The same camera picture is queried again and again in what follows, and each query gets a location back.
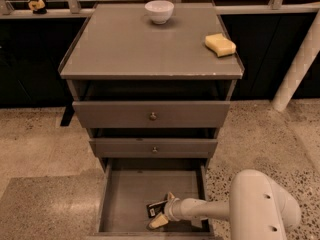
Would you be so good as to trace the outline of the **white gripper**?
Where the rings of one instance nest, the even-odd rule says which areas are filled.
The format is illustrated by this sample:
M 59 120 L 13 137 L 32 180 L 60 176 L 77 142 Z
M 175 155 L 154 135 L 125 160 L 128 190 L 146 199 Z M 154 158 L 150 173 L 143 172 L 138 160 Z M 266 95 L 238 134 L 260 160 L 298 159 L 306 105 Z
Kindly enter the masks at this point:
M 191 220 L 192 216 L 188 214 L 191 208 L 191 199 L 175 198 L 172 192 L 167 193 L 167 200 L 169 200 L 164 208 L 164 214 L 159 213 L 156 215 L 148 227 L 150 229 L 157 229 L 166 225 L 169 221 Z

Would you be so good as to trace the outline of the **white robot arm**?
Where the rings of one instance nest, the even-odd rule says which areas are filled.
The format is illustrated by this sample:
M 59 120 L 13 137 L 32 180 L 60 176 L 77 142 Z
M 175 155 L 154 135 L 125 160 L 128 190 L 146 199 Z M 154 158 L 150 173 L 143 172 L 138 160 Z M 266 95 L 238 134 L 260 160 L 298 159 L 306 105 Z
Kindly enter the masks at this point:
M 302 218 L 297 200 L 266 174 L 246 169 L 235 175 L 227 202 L 180 199 L 168 194 L 164 208 L 149 227 L 157 229 L 171 221 L 227 220 L 232 240 L 287 240 Z

